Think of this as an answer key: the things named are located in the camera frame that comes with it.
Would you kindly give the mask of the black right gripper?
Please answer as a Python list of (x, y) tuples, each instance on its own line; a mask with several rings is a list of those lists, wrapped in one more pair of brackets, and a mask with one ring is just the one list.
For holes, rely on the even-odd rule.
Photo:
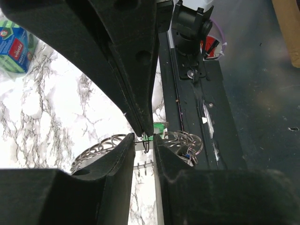
[(173, 0), (92, 0), (110, 38), (129, 102), (127, 120), (138, 136), (153, 135), (152, 93), (158, 60), (158, 33), (169, 30)]

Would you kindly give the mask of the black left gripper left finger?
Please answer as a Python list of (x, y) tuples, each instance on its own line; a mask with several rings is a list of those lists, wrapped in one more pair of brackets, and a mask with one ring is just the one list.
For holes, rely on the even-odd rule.
[(69, 175), (58, 169), (2, 169), (3, 225), (125, 225), (128, 223), (135, 136)]

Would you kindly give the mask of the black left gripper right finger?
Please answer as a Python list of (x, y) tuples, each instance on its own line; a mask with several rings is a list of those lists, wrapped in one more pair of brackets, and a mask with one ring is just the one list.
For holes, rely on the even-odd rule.
[(153, 138), (160, 225), (297, 225), (300, 199), (276, 170), (197, 170)]

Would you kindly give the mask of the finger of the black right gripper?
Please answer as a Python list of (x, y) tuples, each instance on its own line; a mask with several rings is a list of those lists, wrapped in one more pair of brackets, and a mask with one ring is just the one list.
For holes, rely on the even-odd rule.
[(100, 21), (87, 0), (2, 0), (0, 8), (89, 77), (142, 135), (119, 70), (101, 48)]

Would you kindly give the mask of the green tagged key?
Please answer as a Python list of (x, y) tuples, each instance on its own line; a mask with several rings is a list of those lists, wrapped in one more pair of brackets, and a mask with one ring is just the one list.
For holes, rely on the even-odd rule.
[[(168, 125), (169, 125), (168, 122), (154, 122), (153, 123), (154, 134), (163, 133), (167, 129)], [(151, 144), (152, 141), (153, 141), (153, 135), (148, 136), (145, 133), (142, 134), (142, 144), (143, 144), (143, 147), (144, 147), (144, 153), (149, 152), (150, 144)]]

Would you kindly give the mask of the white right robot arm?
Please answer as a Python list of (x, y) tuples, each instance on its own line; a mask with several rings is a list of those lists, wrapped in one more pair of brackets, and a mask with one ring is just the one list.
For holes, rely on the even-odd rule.
[(3, 0), (3, 14), (89, 77), (125, 114), (134, 132), (152, 135), (159, 33), (179, 33), (179, 52), (199, 52), (212, 9), (171, 0)]

